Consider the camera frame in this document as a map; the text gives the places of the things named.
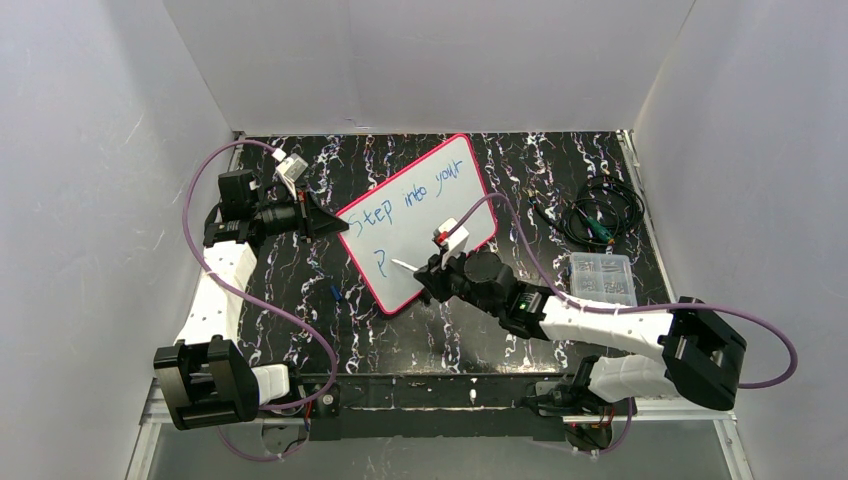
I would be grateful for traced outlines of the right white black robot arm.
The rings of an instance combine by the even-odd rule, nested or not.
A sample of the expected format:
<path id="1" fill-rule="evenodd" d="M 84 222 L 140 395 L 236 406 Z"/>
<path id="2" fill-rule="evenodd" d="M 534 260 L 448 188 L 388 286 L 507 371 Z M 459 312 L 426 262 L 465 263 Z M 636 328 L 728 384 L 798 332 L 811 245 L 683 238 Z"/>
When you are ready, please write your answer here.
<path id="1" fill-rule="evenodd" d="M 549 287 L 517 279 L 491 252 L 461 253 L 447 261 L 434 255 L 413 277 L 431 299 L 456 297 L 516 337 L 622 351 L 620 358 L 589 356 L 569 384 L 528 397 L 537 412 L 571 414 L 632 397 L 681 397 L 715 411 L 735 405 L 747 343 L 698 303 L 632 312 L 603 302 L 567 302 Z"/>

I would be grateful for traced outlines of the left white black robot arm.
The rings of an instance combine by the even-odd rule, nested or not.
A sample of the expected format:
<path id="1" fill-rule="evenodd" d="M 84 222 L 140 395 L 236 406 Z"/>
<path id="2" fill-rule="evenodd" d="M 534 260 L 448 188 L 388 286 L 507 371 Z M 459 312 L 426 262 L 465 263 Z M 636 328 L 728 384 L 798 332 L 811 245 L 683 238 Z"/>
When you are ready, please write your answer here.
<path id="1" fill-rule="evenodd" d="M 323 209 L 298 173 L 278 173 L 263 187 L 250 170 L 218 178 L 219 200 L 204 221 L 206 269 L 186 322 L 153 368 L 173 424 L 190 430 L 255 419 L 262 408 L 297 411 L 307 392 L 290 362 L 250 366 L 238 324 L 248 280 L 269 239 L 296 233 L 305 242 L 341 233 L 346 224 Z"/>

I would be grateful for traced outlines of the white marker pen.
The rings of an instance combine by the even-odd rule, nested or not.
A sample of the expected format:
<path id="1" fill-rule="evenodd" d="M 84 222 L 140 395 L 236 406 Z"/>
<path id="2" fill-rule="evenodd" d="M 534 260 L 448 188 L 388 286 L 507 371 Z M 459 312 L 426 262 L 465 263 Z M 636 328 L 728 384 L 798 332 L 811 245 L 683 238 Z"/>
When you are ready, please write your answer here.
<path id="1" fill-rule="evenodd" d="M 399 260 L 399 259 L 396 259 L 396 258 L 392 258 L 391 262 L 395 265 L 398 265 L 398 266 L 410 271 L 410 272 L 416 272 L 420 268 L 420 267 L 416 267 L 414 265 L 411 265 L 411 264 L 409 264 L 405 261 L 402 261 L 402 260 Z"/>

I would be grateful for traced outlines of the pink framed whiteboard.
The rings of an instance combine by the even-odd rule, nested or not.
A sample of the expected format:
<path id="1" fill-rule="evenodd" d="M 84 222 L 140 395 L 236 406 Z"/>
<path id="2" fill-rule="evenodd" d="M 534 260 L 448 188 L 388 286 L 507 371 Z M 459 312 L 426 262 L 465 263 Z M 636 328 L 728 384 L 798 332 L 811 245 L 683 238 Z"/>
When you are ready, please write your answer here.
<path id="1" fill-rule="evenodd" d="M 488 194 L 465 134 L 456 134 L 341 209 L 339 239 L 379 309 L 393 315 L 421 292 L 401 260 L 420 267 L 438 252 L 434 231 Z"/>

